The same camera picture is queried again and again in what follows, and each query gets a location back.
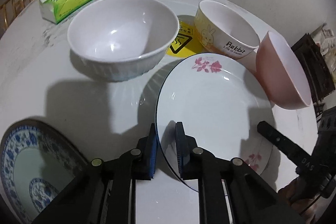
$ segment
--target pink flower pattern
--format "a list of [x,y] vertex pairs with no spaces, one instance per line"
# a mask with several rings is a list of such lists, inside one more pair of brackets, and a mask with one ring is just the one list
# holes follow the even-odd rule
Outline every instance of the pink flower pattern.
[[195,60],[195,65],[191,69],[197,69],[197,71],[204,70],[205,72],[209,72],[209,69],[211,72],[220,72],[221,71],[221,64],[219,61],[213,62],[210,64],[209,61],[203,60],[202,57],[199,57]]
[[258,161],[262,159],[259,152],[255,154],[249,155],[248,159],[245,160],[245,162],[251,167],[255,172],[259,169],[259,165],[257,164]]

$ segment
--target blue and white plate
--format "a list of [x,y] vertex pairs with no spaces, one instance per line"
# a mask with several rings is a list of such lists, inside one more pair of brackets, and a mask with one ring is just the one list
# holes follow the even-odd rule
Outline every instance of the blue and white plate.
[[17,122],[3,136],[1,181],[23,223],[30,223],[85,167],[87,160],[51,126]]

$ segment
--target bowl rim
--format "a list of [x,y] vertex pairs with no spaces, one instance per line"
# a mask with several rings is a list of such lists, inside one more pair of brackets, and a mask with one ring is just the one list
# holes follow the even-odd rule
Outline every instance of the bowl rim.
[[[206,14],[203,12],[203,10],[202,10],[202,8],[201,8],[201,3],[204,3],[204,2],[212,2],[212,3],[220,4],[220,5],[222,5],[222,6],[226,7],[226,8],[228,8],[228,9],[231,10],[232,12],[234,12],[236,15],[238,15],[242,20],[244,20],[244,21],[251,27],[251,29],[252,29],[253,32],[255,33],[256,37],[257,37],[258,40],[259,40],[259,44],[258,44],[258,46],[250,46],[250,45],[247,45],[247,44],[241,42],[241,41],[238,40],[237,38],[235,38],[235,37],[229,35],[229,34],[228,34],[227,32],[225,32],[225,31],[223,31],[222,28],[218,27],[215,23],[213,23],[213,21],[210,20],[208,16],[206,16]],[[230,8],[229,6],[227,6],[227,5],[223,4],[223,3],[220,3],[220,2],[218,2],[218,1],[214,1],[214,0],[201,0],[201,1],[199,2],[199,4],[198,4],[198,8],[199,8],[199,10],[203,13],[203,15],[204,15],[204,16],[205,16],[205,17],[206,17],[206,18],[207,18],[207,19],[208,19],[208,20],[209,20],[215,27],[217,27],[219,30],[221,30],[223,33],[225,33],[225,34],[228,35],[229,37],[231,37],[231,38],[233,38],[234,40],[238,41],[240,44],[244,45],[244,46],[247,47],[247,48],[253,49],[253,50],[255,50],[256,48],[259,48],[259,47],[260,47],[261,40],[260,40],[259,35],[258,35],[257,32],[255,31],[255,29],[251,26],[251,24],[250,24],[245,18],[243,18],[240,14],[238,14],[235,10],[233,10],[233,9]]]
[[68,27],[68,30],[67,30],[67,40],[68,40],[68,43],[70,45],[70,49],[76,54],[78,55],[79,57],[81,58],[84,58],[86,60],[89,60],[89,61],[96,61],[98,63],[104,63],[104,64],[115,64],[115,63],[123,63],[123,62],[129,62],[129,61],[135,61],[135,60],[139,60],[139,59],[144,59],[144,58],[147,58],[149,56],[153,56],[163,50],[165,50],[167,47],[169,47],[169,45],[172,44],[172,42],[174,41],[174,39],[177,37],[178,33],[179,33],[179,28],[180,28],[180,23],[179,23],[179,19],[177,17],[177,15],[174,13],[174,11],[169,8],[167,5],[165,5],[164,3],[162,3],[161,1],[159,0],[153,0],[157,3],[159,3],[160,5],[166,7],[171,13],[172,15],[175,17],[175,20],[177,22],[177,28],[176,28],[176,31],[174,33],[174,36],[169,39],[169,41],[167,43],[165,43],[163,46],[161,46],[160,48],[157,48],[156,50],[154,51],[151,51],[151,52],[147,52],[145,54],[142,54],[140,56],[137,56],[137,57],[130,57],[130,58],[125,58],[125,59],[121,59],[121,60],[115,60],[115,61],[107,61],[107,60],[103,60],[103,59],[100,59],[100,58],[94,58],[94,57],[91,57],[91,56],[87,56],[87,55],[83,55],[83,54],[80,54],[76,49],[75,47],[73,46],[70,38],[69,38],[69,31],[71,30],[71,26],[74,22],[74,20],[76,19],[76,17],[78,17],[83,11],[85,11],[88,7],[92,6],[92,5],[95,5],[99,2],[102,2],[102,1],[106,1],[106,0],[97,0],[93,3],[90,3],[87,7],[85,7],[83,10],[81,10],[77,15],[74,16],[73,20],[71,21],[69,27]]
[[[281,64],[282,64],[282,66],[283,66],[283,69],[285,70],[285,72],[286,72],[288,78],[290,79],[290,81],[291,81],[293,87],[295,88],[296,93],[298,94],[298,96],[299,96],[301,102],[305,105],[305,107],[309,107],[310,104],[311,104],[311,94],[310,94],[310,101],[309,101],[309,103],[307,103],[307,102],[304,100],[304,98],[303,98],[303,96],[301,95],[301,93],[299,92],[297,86],[295,85],[295,82],[293,81],[293,78],[290,76],[290,74],[289,74],[289,72],[288,72],[289,70],[287,69],[287,66],[285,66],[285,62],[284,62],[283,59],[281,58],[280,54],[278,54],[278,51],[277,51],[276,47],[274,46],[274,43],[273,43],[273,41],[272,41],[270,35],[280,36],[281,39],[283,39],[283,40],[285,41],[285,43],[284,43],[284,44],[285,44],[285,47],[289,48],[289,49],[290,49],[290,52],[293,53],[293,54],[291,54],[291,55],[294,56],[294,57],[296,58],[296,60],[297,60],[297,62],[298,62],[298,65],[300,65],[301,68],[302,68],[302,65],[300,64],[299,60],[297,59],[295,53],[292,51],[291,47],[288,45],[286,39],[285,39],[281,34],[276,33],[276,32],[273,32],[273,31],[268,31],[268,32],[267,32],[266,36],[268,36],[268,39],[269,39],[269,41],[270,41],[270,43],[271,43],[271,45],[272,45],[272,47],[273,47],[275,53],[277,54],[277,57],[279,58],[279,60],[280,60],[280,62],[281,62]],[[309,82],[308,82],[307,76],[306,76],[306,80],[307,80],[307,84],[308,84],[309,91],[310,91],[310,86],[309,86]]]

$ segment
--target white bowl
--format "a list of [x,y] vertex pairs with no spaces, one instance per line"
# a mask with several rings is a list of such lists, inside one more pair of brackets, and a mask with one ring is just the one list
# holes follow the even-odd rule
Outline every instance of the white bowl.
[[253,27],[222,3],[202,0],[194,23],[198,40],[210,52],[237,60],[259,47],[260,39]]
[[178,32],[177,16],[158,0],[98,0],[74,17],[68,41],[96,74],[123,81],[159,63]]

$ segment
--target plate rim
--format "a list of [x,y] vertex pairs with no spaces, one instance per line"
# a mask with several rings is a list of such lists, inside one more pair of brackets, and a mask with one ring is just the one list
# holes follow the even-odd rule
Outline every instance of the plate rim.
[[20,120],[18,122],[15,122],[10,127],[8,127],[8,129],[5,131],[5,133],[4,133],[4,135],[1,139],[1,144],[0,144],[0,168],[1,168],[0,177],[1,177],[1,183],[2,183],[2,187],[4,189],[4,192],[6,194],[6,198],[8,199],[8,201],[9,201],[12,209],[14,210],[15,214],[17,215],[17,217],[20,219],[20,221],[22,223],[26,223],[26,220],[21,215],[21,211],[18,210],[17,206],[15,205],[14,201],[12,200],[11,195],[9,193],[9,189],[6,187],[5,178],[4,178],[4,170],[2,169],[3,153],[4,153],[4,149],[6,148],[5,145],[8,141],[8,137],[12,134],[12,132],[15,129],[19,128],[20,126],[36,127],[45,136],[48,136],[49,134],[44,133],[45,130],[43,130],[43,129],[45,128],[47,131],[52,132],[52,134],[53,134],[52,139],[54,139],[57,143],[61,144],[63,147],[66,146],[67,148],[70,148],[73,155],[75,157],[77,157],[76,160],[78,160],[80,163],[82,163],[83,166],[88,164],[88,160],[76,148],[76,146],[73,145],[73,143],[70,140],[68,140],[60,131],[58,131],[57,129],[55,129],[51,125],[47,124],[46,122],[43,122],[43,121],[40,121],[40,120],[37,120],[37,119],[28,118],[28,119],[23,119],[23,120]]
[[[179,181],[181,181],[184,185],[186,185],[187,187],[189,187],[191,190],[194,190],[194,191],[196,191],[196,192],[198,192],[197,190],[195,190],[194,188],[192,188],[190,185],[188,185],[176,172],[175,172],[175,170],[173,169],[173,167],[170,165],[170,163],[169,163],[169,161],[168,161],[168,159],[167,159],[167,157],[166,157],[166,155],[165,155],[165,153],[164,153],[164,151],[163,151],[163,148],[162,148],[162,146],[161,146],[161,141],[160,141],[160,137],[159,137],[159,131],[158,131],[158,121],[157,121],[157,118],[158,118],[158,116],[157,116],[157,113],[158,113],[158,105],[159,105],[159,99],[160,99],[160,95],[161,95],[161,92],[162,92],[162,89],[163,89],[163,86],[164,86],[164,84],[165,84],[165,82],[166,82],[166,80],[168,79],[168,77],[169,77],[169,75],[173,72],[173,70],[179,65],[179,64],[181,64],[182,62],[184,62],[185,60],[187,60],[188,58],[191,58],[191,57],[195,57],[195,56],[197,56],[197,55],[211,55],[211,56],[220,56],[221,58],[228,58],[228,59],[231,59],[231,60],[233,60],[236,64],[238,64],[239,66],[241,66],[241,67],[243,67],[248,73],[250,73],[256,80],[257,80],[257,78],[244,66],[244,65],[242,65],[241,63],[239,63],[237,60],[234,60],[233,58],[231,58],[231,57],[228,57],[228,56],[225,56],[225,55],[222,55],[222,54],[216,54],[216,53],[212,53],[212,52],[201,52],[201,53],[197,53],[197,54],[194,54],[194,55],[191,55],[191,56],[189,56],[189,57],[186,57],[186,58],[184,58],[184,59],[182,59],[181,60],[181,62],[179,62],[178,64],[176,64],[173,68],[172,68],[172,70],[168,73],[168,75],[166,76],[166,78],[165,78],[165,80],[163,81],[163,83],[162,83],[162,86],[161,86],[161,88],[160,88],[160,91],[159,91],[159,94],[158,94],[158,96],[157,96],[157,101],[156,101],[156,106],[155,106],[155,130],[156,130],[156,136],[157,136],[157,141],[158,141],[158,143],[159,143],[159,147],[160,147],[160,150],[161,150],[161,152],[162,152],[162,154],[163,154],[163,157],[164,157],[164,159],[166,160],[166,162],[167,162],[167,164],[168,164],[168,166],[169,166],[169,169],[172,171],[172,173],[176,176],[176,178],[179,180]],[[269,153],[269,157],[268,157],[268,159],[267,159],[267,163],[266,163],[266,165],[265,165],[265,168],[264,168],[264,170],[260,173],[260,175],[265,171],[265,169],[266,169],[266,167],[267,167],[267,165],[268,165],[268,162],[269,162],[269,159],[270,159],[270,157],[271,157],[271,154],[272,154],[272,150],[273,150],[273,145],[271,145],[271,150],[270,150],[270,153]]]

